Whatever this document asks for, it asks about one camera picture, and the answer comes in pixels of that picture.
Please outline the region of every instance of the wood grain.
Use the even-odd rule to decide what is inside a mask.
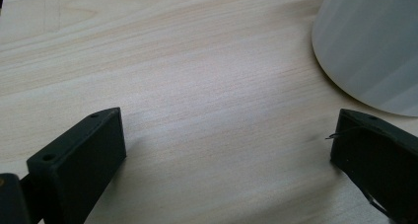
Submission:
[[[0,173],[121,107],[128,158],[86,223],[388,223],[329,164],[339,109],[418,134],[324,75],[322,0],[5,0]]]

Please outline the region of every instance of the tabletop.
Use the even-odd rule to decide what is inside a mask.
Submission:
[[[0,173],[121,107],[127,159],[86,223],[388,223],[329,163],[341,108],[418,134],[315,60],[322,0],[4,0]]]

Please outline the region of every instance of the white cup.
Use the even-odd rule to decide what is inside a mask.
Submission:
[[[313,50],[325,73],[357,100],[418,116],[418,0],[324,0]]]

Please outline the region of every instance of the screw hole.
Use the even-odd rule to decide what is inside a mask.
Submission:
[[[42,157],[42,160],[45,162],[49,162],[55,158],[55,154],[46,154]]]

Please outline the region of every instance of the white cylinder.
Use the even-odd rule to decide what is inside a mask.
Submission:
[[[357,100],[418,116],[418,0],[324,0],[313,50],[325,73]]]

